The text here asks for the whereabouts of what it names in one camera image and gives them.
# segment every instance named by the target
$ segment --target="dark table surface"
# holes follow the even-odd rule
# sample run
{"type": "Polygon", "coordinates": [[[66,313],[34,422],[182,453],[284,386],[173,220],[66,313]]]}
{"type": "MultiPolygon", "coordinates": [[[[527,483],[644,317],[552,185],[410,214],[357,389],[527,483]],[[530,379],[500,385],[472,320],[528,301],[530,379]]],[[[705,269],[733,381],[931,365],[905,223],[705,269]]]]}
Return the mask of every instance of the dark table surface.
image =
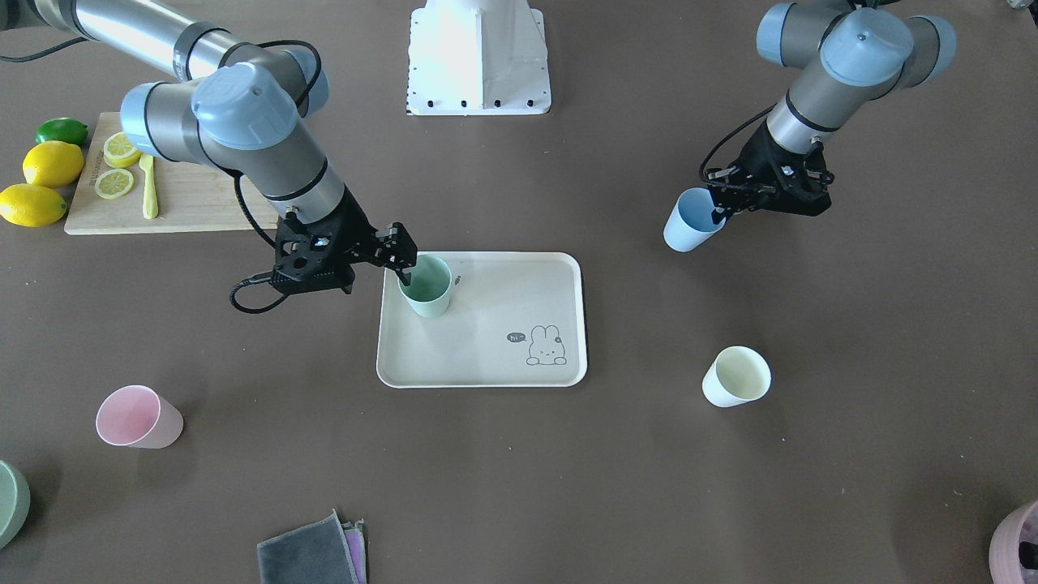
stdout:
{"type": "MultiPolygon", "coordinates": [[[[373,222],[425,249],[576,257],[589,371],[569,389],[393,390],[375,370],[376,268],[352,297],[246,316],[228,287],[270,266],[250,231],[2,223],[0,458],[32,510],[0,582],[256,582],[257,543],[332,508],[366,520],[377,583],[989,578],[994,528],[1038,499],[1025,11],[891,6],[955,25],[951,68],[829,142],[829,211],[744,214],[682,254],[661,238],[676,196],[796,77],[756,53],[769,2],[535,2],[553,106],[503,118],[405,115],[413,0],[171,5],[318,46],[332,96],[309,126],[373,222]],[[774,383],[716,409],[700,381],[736,344],[774,383]],[[129,384],[184,413],[171,447],[98,439],[98,406],[129,384]]],[[[64,38],[4,32],[0,53],[64,38]]],[[[4,185],[43,120],[92,123],[168,79],[98,44],[0,72],[4,185]]]]}

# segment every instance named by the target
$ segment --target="cutting board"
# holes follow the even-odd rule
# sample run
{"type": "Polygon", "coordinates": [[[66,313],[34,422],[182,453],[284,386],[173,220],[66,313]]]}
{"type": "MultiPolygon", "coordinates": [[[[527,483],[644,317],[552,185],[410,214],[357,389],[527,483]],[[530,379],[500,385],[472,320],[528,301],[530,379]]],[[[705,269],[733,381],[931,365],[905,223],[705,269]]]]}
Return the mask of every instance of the cutting board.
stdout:
{"type": "MultiPolygon", "coordinates": [[[[154,219],[145,219],[141,211],[144,172],[136,164],[127,168],[134,175],[133,190],[112,200],[98,196],[93,192],[93,183],[102,172],[109,170],[103,151],[105,140],[121,129],[116,112],[105,112],[98,118],[86,154],[86,165],[76,185],[65,219],[65,232],[112,234],[252,228],[238,206],[230,176],[201,164],[155,158],[159,216],[154,219]]],[[[277,213],[248,178],[242,179],[242,192],[260,226],[274,228],[277,213]]]]}

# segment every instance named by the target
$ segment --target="towel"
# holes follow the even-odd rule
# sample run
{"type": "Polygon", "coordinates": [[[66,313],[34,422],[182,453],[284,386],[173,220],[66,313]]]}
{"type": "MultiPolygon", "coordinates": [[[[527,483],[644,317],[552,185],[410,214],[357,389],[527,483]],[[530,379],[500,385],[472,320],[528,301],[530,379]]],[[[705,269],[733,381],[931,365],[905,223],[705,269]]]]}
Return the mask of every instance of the towel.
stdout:
{"type": "Polygon", "coordinates": [[[327,519],[256,546],[263,584],[367,584],[364,520],[327,519]]]}

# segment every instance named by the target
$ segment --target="white cup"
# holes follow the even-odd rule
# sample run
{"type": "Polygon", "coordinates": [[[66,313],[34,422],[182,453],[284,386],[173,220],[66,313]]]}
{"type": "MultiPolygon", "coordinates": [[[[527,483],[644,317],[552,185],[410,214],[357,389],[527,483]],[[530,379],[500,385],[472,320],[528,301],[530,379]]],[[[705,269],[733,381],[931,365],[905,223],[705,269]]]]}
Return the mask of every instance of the white cup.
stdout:
{"type": "Polygon", "coordinates": [[[663,240],[676,251],[689,251],[725,226],[725,219],[714,224],[716,208],[710,191],[694,187],[681,193],[663,227],[663,240]]]}
{"type": "Polygon", "coordinates": [[[165,448],[184,429],[184,417],[144,386],[119,388],[98,410],[98,436],[112,446],[165,448]]]}
{"type": "Polygon", "coordinates": [[[768,363],[748,347],[722,351],[703,378],[703,395],[717,408],[761,399],[770,387],[768,363]]]}
{"type": "Polygon", "coordinates": [[[418,255],[411,269],[411,284],[397,280],[401,295],[418,316],[436,318],[450,306],[450,288],[454,275],[450,266],[442,258],[429,253],[418,255]]]}

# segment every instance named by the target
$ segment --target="light blue joint cap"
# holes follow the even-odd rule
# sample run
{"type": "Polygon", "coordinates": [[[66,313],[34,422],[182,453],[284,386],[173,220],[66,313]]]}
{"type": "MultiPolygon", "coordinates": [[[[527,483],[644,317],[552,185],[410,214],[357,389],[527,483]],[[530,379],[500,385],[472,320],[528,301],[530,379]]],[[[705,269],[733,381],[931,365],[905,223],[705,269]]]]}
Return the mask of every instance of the light blue joint cap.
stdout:
{"type": "Polygon", "coordinates": [[[822,66],[841,83],[872,87],[897,75],[911,50],[911,32],[901,19],[858,8],[822,43],[822,66]]]}
{"type": "Polygon", "coordinates": [[[127,135],[130,142],[137,146],[137,149],[164,158],[147,134],[147,96],[152,93],[156,83],[144,83],[137,85],[122,98],[122,105],[119,107],[119,122],[122,124],[122,133],[127,135]]]}
{"type": "MultiPolygon", "coordinates": [[[[317,59],[309,51],[302,49],[289,49],[285,51],[292,55],[292,58],[296,59],[299,63],[299,68],[303,69],[303,80],[306,83],[310,82],[313,77],[313,69],[318,66],[317,59]]],[[[309,96],[309,107],[306,108],[306,116],[309,116],[315,111],[318,111],[328,103],[328,95],[331,91],[328,88],[328,76],[324,74],[324,69],[321,69],[321,75],[318,76],[317,83],[310,88],[309,96]]]]}
{"type": "Polygon", "coordinates": [[[948,65],[952,64],[952,59],[955,58],[955,52],[959,48],[959,40],[955,35],[955,27],[952,26],[952,23],[940,17],[927,17],[920,15],[912,18],[929,21],[930,24],[933,25],[933,28],[937,29],[937,62],[933,65],[933,71],[930,72],[930,75],[920,82],[920,85],[922,85],[923,83],[926,83],[944,73],[945,69],[948,68],[948,65]]]}
{"type": "Polygon", "coordinates": [[[299,113],[289,93],[262,66],[240,62],[218,68],[191,96],[202,131],[235,149],[263,149],[296,128],[299,113]]]}
{"type": "Polygon", "coordinates": [[[782,29],[786,26],[786,16],[794,2],[783,2],[771,6],[761,25],[757,27],[757,52],[775,64],[786,66],[782,60],[782,29]]]}

